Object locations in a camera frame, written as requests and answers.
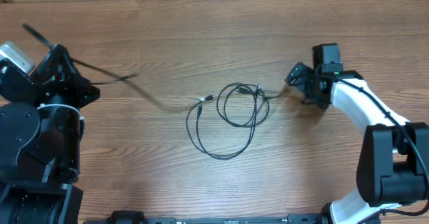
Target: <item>white cable tie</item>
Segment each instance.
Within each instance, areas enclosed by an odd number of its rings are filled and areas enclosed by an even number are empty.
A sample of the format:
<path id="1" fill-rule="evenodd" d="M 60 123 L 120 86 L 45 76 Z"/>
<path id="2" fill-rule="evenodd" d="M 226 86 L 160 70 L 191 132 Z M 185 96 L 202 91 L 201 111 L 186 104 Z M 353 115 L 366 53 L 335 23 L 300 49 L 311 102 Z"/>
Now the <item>white cable tie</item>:
<path id="1" fill-rule="evenodd" d="M 85 117 L 80 114 L 80 111 L 77 108 L 72 107 L 70 105 L 59 104 L 59 103 L 52 103 L 52 104 L 40 103 L 40 106 L 37 108 L 37 110 L 45 108 L 45 107 L 67 107 L 67 108 L 69 108 L 69 109 L 71 109 L 71 110 L 73 110 L 79 114 L 79 120 L 85 119 Z"/>

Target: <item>wood grain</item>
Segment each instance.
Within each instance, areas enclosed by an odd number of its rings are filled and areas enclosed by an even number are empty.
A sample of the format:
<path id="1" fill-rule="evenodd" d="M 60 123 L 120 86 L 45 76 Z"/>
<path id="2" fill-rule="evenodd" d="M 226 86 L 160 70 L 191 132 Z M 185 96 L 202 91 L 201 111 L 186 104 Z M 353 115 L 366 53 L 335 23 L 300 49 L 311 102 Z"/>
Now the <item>wood grain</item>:
<path id="1" fill-rule="evenodd" d="M 80 220 L 113 210 L 148 217 L 259 217 L 318 212 L 355 186 L 362 138 L 336 109 L 299 104 L 293 89 L 238 158 L 195 150 L 185 128 L 189 104 L 230 82 L 280 91 L 311 47 L 337 42 L 346 69 L 411 121 L 429 121 L 429 0 L 150 0 L 0 5 L 0 41 L 40 61 L 47 49 L 20 25 L 34 26 L 72 56 L 117 74 L 157 101 L 118 83 L 85 107 Z M 93 81 L 110 80 L 80 68 Z M 236 98 L 234 117 L 248 114 Z M 191 119 L 194 125 L 195 116 Z M 245 143 L 248 130 L 204 105 L 203 142 L 213 151 Z M 427 223 L 429 216 L 385 218 Z"/>

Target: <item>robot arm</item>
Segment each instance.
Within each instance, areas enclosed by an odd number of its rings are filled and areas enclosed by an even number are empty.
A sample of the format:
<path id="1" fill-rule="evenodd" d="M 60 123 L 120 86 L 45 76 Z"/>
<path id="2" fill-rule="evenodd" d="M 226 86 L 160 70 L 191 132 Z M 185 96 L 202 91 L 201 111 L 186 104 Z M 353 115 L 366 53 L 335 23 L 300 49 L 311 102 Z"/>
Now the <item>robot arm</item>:
<path id="1" fill-rule="evenodd" d="M 373 95 L 383 108 L 389 111 L 391 116 L 401 125 L 405 125 L 409 122 L 406 118 L 393 112 L 377 96 L 375 96 L 369 89 L 365 80 L 352 78 L 345 81 L 358 87 L 362 87 L 365 91 Z M 393 126 L 393 123 L 385 117 L 379 108 L 375 106 L 373 101 L 371 101 L 362 92 L 359 92 L 357 89 L 353 89 L 342 82 L 335 82 L 332 84 L 330 101 L 332 106 L 346 113 L 349 119 L 359 129 L 362 136 L 365 135 L 367 126 L 370 125 L 382 124 L 385 126 Z M 383 204 L 379 207 L 370 207 L 369 204 L 362 199 L 359 194 L 359 190 L 356 187 L 342 199 L 333 202 L 329 207 L 329 213 L 332 223 L 358 223 L 380 209 L 394 209 L 399 206 L 401 205 L 398 203 L 390 203 Z"/>
<path id="2" fill-rule="evenodd" d="M 12 42 L 0 46 L 0 95 L 10 101 L 0 106 L 0 223 L 75 224 L 83 196 L 73 186 L 84 133 L 80 109 L 100 90 L 59 44 L 33 68 Z"/>
<path id="3" fill-rule="evenodd" d="M 361 75 L 343 71 L 336 44 L 315 46 L 313 59 L 314 70 L 297 63 L 286 81 L 320 108 L 326 109 L 332 104 L 345 112 L 363 136 L 357 187 L 341 200 L 324 207 L 322 212 L 329 223 L 368 223 L 369 217 L 379 221 L 378 215 L 374 217 L 373 214 L 381 209 L 427 200 L 423 168 L 397 125 L 410 136 L 425 166 L 429 163 L 426 144 L 429 127 L 425 123 L 410 123 L 393 112 L 369 89 Z M 394 162 L 396 152 L 407 155 L 407 160 Z"/>
<path id="4" fill-rule="evenodd" d="M 352 83 L 363 90 L 373 95 L 377 101 L 383 106 L 384 109 L 390 112 L 390 115 L 401 125 L 409 122 L 405 117 L 402 117 L 392 111 L 386 104 L 384 104 L 368 87 L 365 80 L 358 78 L 345 79 L 345 81 Z M 340 109 L 346 113 L 347 117 L 356 125 L 361 132 L 362 136 L 365 134 L 367 126 L 383 124 L 386 126 L 393 126 L 394 124 L 385 117 L 380 109 L 374 104 L 371 99 L 365 96 L 362 92 L 347 86 L 342 82 L 334 82 L 330 92 L 330 102 L 332 106 Z"/>

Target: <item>wire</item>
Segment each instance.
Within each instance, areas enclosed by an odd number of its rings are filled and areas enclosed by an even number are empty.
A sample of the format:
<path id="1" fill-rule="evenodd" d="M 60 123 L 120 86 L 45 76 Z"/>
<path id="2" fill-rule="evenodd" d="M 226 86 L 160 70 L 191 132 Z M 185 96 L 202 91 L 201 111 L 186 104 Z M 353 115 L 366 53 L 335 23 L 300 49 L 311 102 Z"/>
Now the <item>wire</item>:
<path id="1" fill-rule="evenodd" d="M 225 98 L 225 101 L 223 103 L 223 107 L 221 107 L 221 109 L 223 111 L 220 110 L 219 108 L 219 100 L 221 99 L 222 94 L 229 88 L 233 87 L 232 90 L 229 91 L 229 93 L 227 94 L 227 97 Z M 253 97 L 253 111 L 252 111 L 252 115 L 250 116 L 249 120 L 244 123 L 235 123 L 233 121 L 231 121 L 228 116 L 227 116 L 227 102 L 228 99 L 230 98 L 230 96 L 233 93 L 241 93 L 241 94 L 246 94 L 246 95 L 251 95 Z M 190 141 L 192 142 L 192 144 L 194 145 L 194 147 L 201 151 L 204 154 L 207 154 L 208 156 L 210 156 L 211 158 L 217 159 L 217 160 L 230 160 L 232 158 L 237 157 L 238 155 L 240 155 L 241 153 L 243 153 L 247 147 L 249 147 L 253 136 L 255 135 L 255 128 L 256 126 L 262 124 L 268 117 L 268 113 L 269 113 L 269 100 L 270 99 L 274 99 L 274 98 L 278 98 L 281 96 L 281 93 L 279 95 L 276 96 L 272 96 L 272 97 L 267 97 L 265 96 L 264 91 L 260 88 L 260 86 L 257 85 L 253 85 L 253 84 L 243 84 L 243 83 L 231 83 L 229 85 L 227 85 L 226 87 L 224 87 L 221 92 L 219 93 L 217 100 L 216 100 L 216 109 L 217 109 L 217 113 L 219 114 L 219 116 L 225 120 L 227 123 L 229 123 L 230 125 L 234 126 L 234 127 L 244 127 L 244 128 L 249 128 L 250 132 L 249 132 L 249 138 L 247 140 L 247 143 L 245 144 L 245 146 L 243 148 L 241 148 L 240 150 L 231 153 L 231 154 L 213 154 L 210 153 L 209 151 L 207 151 L 207 149 L 204 147 L 204 145 L 201 142 L 200 139 L 200 133 L 198 130 L 198 124 L 200 121 L 200 116 L 202 114 L 202 104 L 205 101 L 211 101 L 214 99 L 214 97 L 212 95 L 206 97 L 205 99 L 202 99 L 200 102 L 198 102 L 197 104 L 193 105 L 191 107 L 191 109 L 188 112 L 188 115 L 186 116 L 186 131 L 188 132 Z M 262 103 L 260 104 L 260 106 L 257 106 L 257 100 L 258 98 L 262 98 Z M 257 121 L 257 116 L 259 115 L 260 111 L 262 110 L 263 106 L 266 105 L 267 106 L 267 110 L 265 112 L 265 115 L 262 117 L 261 120 Z M 196 137 L 199 143 L 198 147 L 194 140 L 192 139 L 192 136 L 190 134 L 189 131 L 189 126 L 188 126 L 188 120 L 189 120 L 189 116 L 191 114 L 191 112 L 198 107 L 198 111 L 197 111 L 197 116 L 196 116 Z"/>
<path id="2" fill-rule="evenodd" d="M 40 109 L 43 109 L 45 107 L 66 107 L 66 108 L 69 108 L 69 109 L 75 111 L 76 113 L 78 113 L 79 114 L 79 120 L 85 119 L 85 117 L 80 114 L 80 111 L 77 108 L 70 106 L 70 105 L 67 105 L 67 104 L 59 104 L 59 103 L 45 104 L 45 103 L 41 103 L 40 106 L 37 107 L 36 109 L 40 110 Z"/>
<path id="3" fill-rule="evenodd" d="M 39 40 L 43 45 L 47 46 L 50 50 L 52 50 L 55 47 L 41 33 L 37 32 L 30 25 L 28 25 L 26 23 L 23 23 L 22 27 L 25 30 L 27 30 L 35 39 Z M 127 75 L 127 76 L 118 76 L 116 74 L 113 74 L 112 72 L 109 72 L 108 70 L 104 70 L 104 69 L 98 68 L 96 66 L 91 66 L 90 64 L 87 64 L 87 63 L 81 62 L 79 60 L 76 60 L 76 59 L 70 57 L 68 54 L 64 55 L 64 59 L 66 60 L 67 64 L 71 64 L 71 62 L 75 62 L 75 63 L 77 63 L 77 64 L 79 64 L 81 66 L 85 66 L 85 67 L 87 67 L 89 69 L 93 69 L 93 70 L 99 71 L 99 72 L 101 72 L 103 74 L 106 74 L 107 76 L 115 78 L 115 80 L 111 80 L 111 81 L 108 81 L 108 82 L 94 82 L 94 83 L 91 83 L 92 85 L 109 85 L 109 84 L 113 84 L 113 83 L 116 83 L 116 82 L 126 81 L 127 79 L 130 79 L 130 78 L 133 78 L 133 77 L 137 76 L 137 74 L 130 74 L 130 75 Z"/>
<path id="4" fill-rule="evenodd" d="M 415 145 L 415 143 L 413 142 L 413 140 L 411 139 L 411 137 L 408 135 L 407 131 L 405 130 L 405 128 L 403 126 L 401 126 L 391 115 L 390 112 L 385 110 L 384 107 L 379 103 L 379 101 L 370 93 L 368 93 L 367 91 L 365 91 L 365 89 L 363 87 L 358 87 L 348 81 L 345 81 L 341 78 L 338 78 L 337 76 L 333 76 L 333 75 L 326 75 L 326 74 L 319 74 L 318 68 L 316 68 L 314 70 L 315 74 L 301 74 L 298 76 L 295 76 L 294 78 L 291 78 L 290 81 L 288 81 L 288 84 L 291 83 L 292 85 L 296 84 L 296 82 L 298 82 L 298 85 L 300 84 L 305 84 L 305 82 L 308 82 L 308 80 L 310 79 L 316 79 L 316 78 L 323 78 L 326 80 L 332 80 L 333 82 L 341 82 L 353 89 L 358 90 L 360 93 L 363 93 L 365 96 L 367 96 L 374 104 L 375 106 L 377 106 L 377 108 L 385 115 L 386 118 L 388 118 L 394 125 L 396 128 L 398 128 L 401 133 L 404 135 L 405 139 L 407 140 L 407 143 L 409 145 L 409 147 L 411 148 L 413 154 L 415 155 L 419 165 L 421 165 L 422 169 L 423 169 L 423 175 L 424 175 L 424 182 L 426 185 L 426 191 L 425 191 L 425 197 L 428 195 L 428 190 L 429 190 L 429 174 L 428 174 L 428 170 L 423 162 L 423 159 L 419 153 L 419 151 L 417 150 L 417 147 Z M 298 79 L 300 77 L 304 77 L 304 80 L 298 81 Z M 305 92 L 304 94 L 306 94 L 306 98 L 308 98 L 310 96 L 311 92 Z M 326 101 L 323 101 L 322 99 L 318 99 L 318 98 L 313 98 L 311 99 L 313 104 L 317 104 L 319 105 L 320 103 L 322 103 L 322 106 L 324 106 L 324 104 L 326 103 Z M 423 207 L 423 209 L 421 209 L 420 211 L 416 211 L 416 212 L 407 212 L 407 211 L 401 211 L 401 210 L 396 210 L 396 209 L 380 209 L 377 212 L 373 213 L 372 215 L 368 216 L 367 218 L 365 218 L 364 220 L 358 222 L 358 224 L 364 224 L 365 222 L 367 222 L 368 220 L 373 219 L 374 217 L 378 217 L 380 216 L 380 214 L 385 215 L 386 213 L 396 213 L 399 215 L 405 215 L 405 216 L 419 216 L 419 215 L 423 215 L 424 213 L 426 213 L 427 211 L 429 211 L 429 200 L 427 200 L 426 205 Z"/>

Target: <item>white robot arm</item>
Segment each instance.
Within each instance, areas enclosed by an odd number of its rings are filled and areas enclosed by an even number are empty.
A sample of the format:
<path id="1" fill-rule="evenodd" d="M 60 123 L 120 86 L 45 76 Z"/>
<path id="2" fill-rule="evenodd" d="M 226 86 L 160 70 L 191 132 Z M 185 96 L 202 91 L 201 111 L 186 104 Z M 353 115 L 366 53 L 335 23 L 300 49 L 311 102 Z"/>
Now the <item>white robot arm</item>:
<path id="1" fill-rule="evenodd" d="M 392 111 L 355 71 L 344 71 L 336 44 L 313 47 L 314 70 L 297 63 L 286 82 L 306 96 L 303 104 L 326 109 L 332 104 L 351 119 L 363 136 L 357 186 L 344 198 L 327 204 L 322 213 L 331 224 L 379 223 L 379 214 L 428 199 L 429 127 L 410 123 Z M 393 154 L 407 155 L 394 162 Z"/>

